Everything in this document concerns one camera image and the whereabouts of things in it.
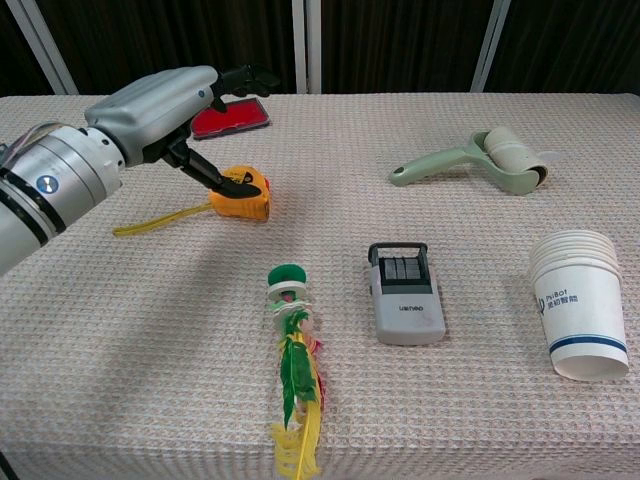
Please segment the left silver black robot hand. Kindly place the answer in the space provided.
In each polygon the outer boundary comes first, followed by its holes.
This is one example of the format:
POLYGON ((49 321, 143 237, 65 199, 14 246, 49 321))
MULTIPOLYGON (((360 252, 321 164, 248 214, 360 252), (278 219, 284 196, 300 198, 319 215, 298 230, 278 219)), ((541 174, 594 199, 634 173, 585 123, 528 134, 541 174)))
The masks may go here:
POLYGON ((180 67, 144 76, 85 111, 89 126, 107 134, 130 168, 162 159, 207 189, 231 199, 253 198, 261 190, 222 175, 191 149, 191 121, 208 107, 227 112, 225 95, 269 96, 279 78, 259 65, 218 72, 209 65, 180 67))

